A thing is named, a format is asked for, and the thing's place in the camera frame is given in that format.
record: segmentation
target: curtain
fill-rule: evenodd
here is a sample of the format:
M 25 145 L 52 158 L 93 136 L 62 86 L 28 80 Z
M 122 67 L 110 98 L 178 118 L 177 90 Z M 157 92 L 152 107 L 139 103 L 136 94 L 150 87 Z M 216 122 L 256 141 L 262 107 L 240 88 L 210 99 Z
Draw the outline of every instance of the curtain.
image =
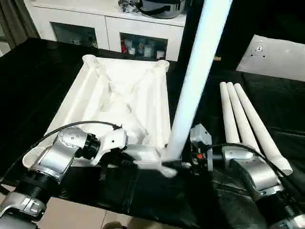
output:
M 24 0 L 0 0 L 0 24 L 11 49 L 30 37 L 39 38 Z

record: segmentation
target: black table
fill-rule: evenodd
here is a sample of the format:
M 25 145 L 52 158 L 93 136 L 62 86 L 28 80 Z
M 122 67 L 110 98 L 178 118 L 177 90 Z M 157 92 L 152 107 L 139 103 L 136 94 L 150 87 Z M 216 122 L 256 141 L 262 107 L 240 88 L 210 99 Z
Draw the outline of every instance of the black table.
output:
M 0 58 L 2 125 L 0 175 L 47 130 L 82 66 L 82 56 L 139 59 L 127 54 L 30 39 Z M 167 74 L 173 121 L 185 69 L 171 62 Z M 194 124 L 202 123 L 214 143 L 225 141 L 219 82 L 239 82 L 291 163 L 291 178 L 305 191 L 305 83 L 233 71 L 210 73 Z M 188 155 L 186 147 L 184 156 Z M 17 185 L 19 162 L 5 180 Z M 181 173 L 168 179 L 156 171 L 71 168 L 58 197 L 181 228 L 265 228 L 243 187 L 221 170 L 200 179 Z

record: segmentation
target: white plastic tray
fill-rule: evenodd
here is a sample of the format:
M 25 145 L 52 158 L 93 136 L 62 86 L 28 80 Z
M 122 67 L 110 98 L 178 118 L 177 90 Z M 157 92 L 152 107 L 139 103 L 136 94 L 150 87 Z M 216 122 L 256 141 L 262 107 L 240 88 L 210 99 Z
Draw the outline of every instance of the white plastic tray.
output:
M 170 136 L 166 86 L 169 63 L 93 55 L 82 59 L 84 64 L 46 133 L 72 122 L 99 120 L 122 125 L 129 137 L 128 144 L 163 148 Z M 80 128 L 97 137 L 112 131 L 111 127 L 99 124 Z M 55 136 L 32 149 L 22 160 L 24 166 L 31 167 Z M 74 162 L 75 166 L 85 164 L 80 160 Z

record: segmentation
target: white cabinet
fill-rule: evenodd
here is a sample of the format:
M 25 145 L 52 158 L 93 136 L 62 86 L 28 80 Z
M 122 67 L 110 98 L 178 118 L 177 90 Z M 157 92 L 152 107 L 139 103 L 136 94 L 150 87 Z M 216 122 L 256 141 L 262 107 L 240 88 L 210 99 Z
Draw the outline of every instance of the white cabinet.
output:
M 128 40 L 136 53 L 138 53 L 139 43 L 144 43 L 143 45 L 152 43 L 154 54 L 151 57 L 156 57 L 157 51 L 160 49 L 160 51 L 165 51 L 167 60 L 176 61 L 178 59 L 183 27 L 114 17 L 106 17 L 106 24 L 109 49 L 112 51 L 121 52 L 122 43 L 124 40 Z
M 34 7 L 33 20 L 42 39 L 109 49 L 102 15 Z
M 42 39 L 178 60 L 185 14 L 157 19 L 124 13 L 117 0 L 25 0 L 25 3 Z

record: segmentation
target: electrical wire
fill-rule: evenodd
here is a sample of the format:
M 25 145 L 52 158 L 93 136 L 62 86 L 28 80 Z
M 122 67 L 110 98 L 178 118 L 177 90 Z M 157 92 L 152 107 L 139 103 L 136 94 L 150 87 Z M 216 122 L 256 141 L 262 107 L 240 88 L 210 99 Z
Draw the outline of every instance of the electrical wire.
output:
M 289 176 L 287 176 L 282 170 L 280 170 L 268 158 L 266 158 L 265 156 L 261 155 L 255 149 L 253 149 L 253 148 L 251 148 L 249 146 L 242 145 L 242 144 L 239 144 L 239 143 L 223 143 L 223 144 L 207 145 L 206 149 L 216 148 L 216 147 L 224 147 L 224 146 L 236 146 L 236 147 L 244 148 L 244 149 L 250 151 L 251 153 L 255 154 L 257 157 L 263 159 L 271 167 L 271 169 L 276 174 L 282 175 L 282 177 L 284 177 L 287 181 L 289 181 L 289 183 L 301 194 L 301 196 L 305 196 L 304 195 L 304 191 L 292 179 L 290 179 Z
M 3 180 L 5 179 L 5 177 L 8 175 L 8 173 L 13 169 L 13 167 L 16 165 L 16 163 L 18 161 L 20 161 L 30 150 L 32 150 L 33 148 L 35 148 L 40 142 L 42 142 L 43 140 L 45 140 L 46 138 L 50 137 L 51 135 L 63 130 L 63 129 L 66 129 L 68 127 L 71 127 L 71 126 L 75 126 L 75 125 L 82 125 L 82 124 L 90 124 L 90 123 L 96 123 L 96 124 L 103 124 L 103 125 L 109 125 L 113 128 L 113 130 L 117 130 L 117 129 L 120 129 L 121 126 L 118 126 L 116 124 L 113 124 L 113 123 L 108 123 L 108 122 L 102 122 L 102 121 L 79 121 L 79 122 L 75 122 L 75 123 L 70 123 L 70 124 L 67 124 L 67 125 L 63 125 L 49 133 L 47 133 L 45 136 L 43 136 L 42 138 L 40 138 L 37 142 L 35 142 L 33 145 L 31 145 L 29 147 L 29 149 L 27 151 L 25 151 L 23 154 L 21 154 L 12 164 L 11 166 L 9 167 L 8 170 L 6 170 L 6 172 L 4 173 L 4 175 L 2 176 L 2 178 L 0 179 L 0 185 L 1 183 L 3 182 Z

